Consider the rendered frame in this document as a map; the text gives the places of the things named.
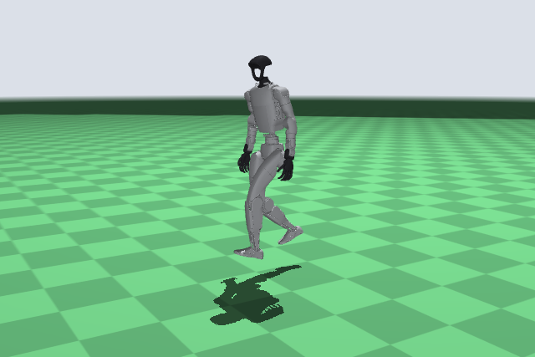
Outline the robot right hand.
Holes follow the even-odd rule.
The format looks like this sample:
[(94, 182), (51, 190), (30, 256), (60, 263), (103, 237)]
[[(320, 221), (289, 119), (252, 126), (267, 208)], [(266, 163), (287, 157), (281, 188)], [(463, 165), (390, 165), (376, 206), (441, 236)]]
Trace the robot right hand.
[(248, 148), (248, 144), (245, 144), (244, 149), (243, 149), (244, 153), (239, 158), (238, 163), (237, 163), (239, 165), (240, 171), (243, 173), (249, 171), (250, 154), (252, 154), (252, 151), (247, 151), (247, 148)]

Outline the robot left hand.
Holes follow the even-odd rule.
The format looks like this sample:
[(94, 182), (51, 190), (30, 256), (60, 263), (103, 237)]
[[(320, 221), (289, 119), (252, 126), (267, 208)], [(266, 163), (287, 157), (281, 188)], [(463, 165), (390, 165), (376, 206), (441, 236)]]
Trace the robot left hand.
[[(292, 178), (293, 176), (293, 159), (294, 157), (290, 156), (289, 155), (289, 149), (286, 149), (285, 150), (285, 153), (284, 153), (284, 158), (286, 159), (283, 164), (281, 165), (281, 167), (277, 170), (277, 172), (279, 172), (282, 168), (283, 168), (283, 173), (282, 175), (278, 178), (278, 179), (281, 179), (283, 177), (283, 179), (281, 179), (280, 181), (288, 181)], [(285, 174), (285, 175), (284, 175)], [(285, 179), (286, 178), (286, 179)]]

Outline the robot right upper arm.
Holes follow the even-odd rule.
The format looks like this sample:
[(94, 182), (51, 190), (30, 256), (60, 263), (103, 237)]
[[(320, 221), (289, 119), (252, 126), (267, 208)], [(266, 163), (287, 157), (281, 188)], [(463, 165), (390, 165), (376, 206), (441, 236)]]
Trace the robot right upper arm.
[(251, 100), (250, 100), (250, 90), (248, 90), (248, 91), (246, 91), (246, 92), (244, 93), (244, 97), (245, 97), (245, 99), (246, 99), (246, 101), (247, 101), (247, 107), (248, 107), (248, 110), (249, 110), (250, 113), (251, 113), (251, 114), (249, 115), (248, 119), (247, 119), (247, 122), (248, 122), (248, 124), (250, 124), (250, 125), (255, 125), (255, 126), (257, 126), (256, 121), (255, 121), (255, 118), (254, 118), (254, 114), (253, 114), (253, 111), (252, 111), (252, 105), (251, 105)]

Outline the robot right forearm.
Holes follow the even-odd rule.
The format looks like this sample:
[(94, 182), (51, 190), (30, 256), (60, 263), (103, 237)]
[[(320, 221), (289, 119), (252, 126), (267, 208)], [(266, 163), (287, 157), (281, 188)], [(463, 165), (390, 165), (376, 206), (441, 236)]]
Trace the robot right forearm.
[(247, 151), (252, 151), (254, 148), (254, 144), (256, 142), (256, 133), (257, 133), (257, 127), (255, 125), (250, 125), (247, 122), (247, 138), (246, 138), (246, 144), (248, 144)]

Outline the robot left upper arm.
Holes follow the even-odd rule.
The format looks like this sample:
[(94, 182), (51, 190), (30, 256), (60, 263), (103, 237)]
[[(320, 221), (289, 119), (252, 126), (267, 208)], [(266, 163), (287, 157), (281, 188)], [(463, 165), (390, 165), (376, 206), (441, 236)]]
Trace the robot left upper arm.
[(282, 112), (286, 116), (286, 118), (283, 120), (283, 127), (288, 129), (288, 118), (293, 117), (295, 119), (295, 116), (293, 113), (293, 107), (289, 99), (289, 91), (286, 87), (276, 86), (272, 88), (272, 92), (273, 92), (273, 97), (276, 100), (278, 100), (281, 106)]

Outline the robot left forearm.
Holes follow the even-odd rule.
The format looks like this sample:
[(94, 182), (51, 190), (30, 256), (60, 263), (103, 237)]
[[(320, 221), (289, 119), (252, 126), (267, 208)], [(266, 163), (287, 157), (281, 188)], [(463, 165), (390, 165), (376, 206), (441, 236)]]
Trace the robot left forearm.
[(285, 150), (289, 149), (289, 155), (294, 157), (295, 147), (296, 147), (295, 142), (296, 142), (296, 134), (297, 134), (297, 124), (296, 124), (296, 120), (293, 117), (288, 118), (288, 129), (286, 129), (285, 134), (286, 134)]

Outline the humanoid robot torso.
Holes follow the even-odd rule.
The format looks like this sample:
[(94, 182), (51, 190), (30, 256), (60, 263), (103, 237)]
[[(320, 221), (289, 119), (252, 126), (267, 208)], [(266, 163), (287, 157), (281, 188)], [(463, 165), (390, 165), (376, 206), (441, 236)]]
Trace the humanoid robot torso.
[[(257, 127), (262, 133), (269, 133), (263, 136), (265, 137), (265, 143), (261, 144), (262, 159), (265, 159), (275, 150), (283, 150), (283, 143), (279, 143), (279, 138), (275, 134), (275, 131), (283, 130), (283, 120), (285, 114), (282, 112), (281, 106), (273, 97), (272, 88), (279, 86), (277, 84), (271, 84), (270, 82), (262, 88), (254, 86), (250, 90), (250, 100), (252, 105), (252, 111), (257, 124)], [(256, 85), (255, 84), (255, 85)], [(279, 86), (280, 87), (280, 86)]]

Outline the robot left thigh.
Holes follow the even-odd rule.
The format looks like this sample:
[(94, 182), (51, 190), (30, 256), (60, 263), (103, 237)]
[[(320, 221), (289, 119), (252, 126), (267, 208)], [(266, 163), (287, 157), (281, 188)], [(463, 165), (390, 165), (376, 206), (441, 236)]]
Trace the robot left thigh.
[[(275, 150), (272, 152), (265, 161), (259, 166), (257, 172), (252, 178), (251, 185), (247, 194), (247, 204), (251, 209), (251, 201), (256, 197), (261, 197), (259, 194), (271, 180), (276, 176), (277, 167), (280, 168), (283, 162), (286, 159), (284, 158), (283, 150)], [(283, 168), (282, 168), (283, 169)], [(281, 169), (281, 170), (282, 170)]]

